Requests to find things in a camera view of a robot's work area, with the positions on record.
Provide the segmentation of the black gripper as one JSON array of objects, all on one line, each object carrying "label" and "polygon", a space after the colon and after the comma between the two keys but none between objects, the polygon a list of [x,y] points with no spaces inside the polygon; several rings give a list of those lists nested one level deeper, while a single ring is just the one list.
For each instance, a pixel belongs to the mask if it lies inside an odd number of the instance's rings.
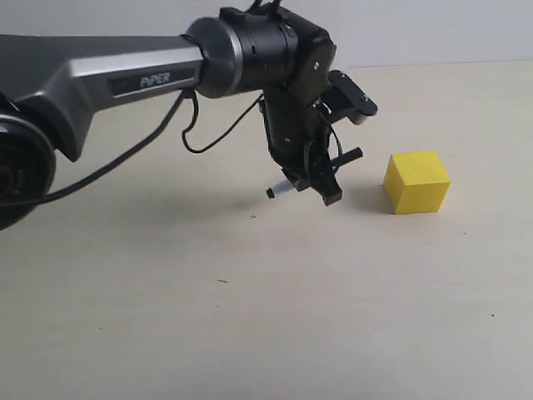
[{"label": "black gripper", "polygon": [[312,187],[327,207],[340,201],[343,191],[333,169],[320,172],[310,181],[305,170],[309,162],[317,163],[329,155],[331,128],[321,113],[278,87],[263,90],[262,113],[268,151],[289,183],[298,192]]}]

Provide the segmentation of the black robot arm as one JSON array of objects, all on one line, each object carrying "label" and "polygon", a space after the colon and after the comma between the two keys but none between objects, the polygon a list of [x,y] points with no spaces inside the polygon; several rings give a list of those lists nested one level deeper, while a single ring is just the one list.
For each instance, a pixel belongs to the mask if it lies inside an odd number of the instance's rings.
[{"label": "black robot arm", "polygon": [[125,161],[53,192],[56,156],[77,161],[94,115],[158,95],[178,101],[259,92],[269,153],[298,187],[341,196],[321,101],[337,86],[329,32],[255,2],[201,17],[179,36],[1,37],[1,226],[81,190]]}]

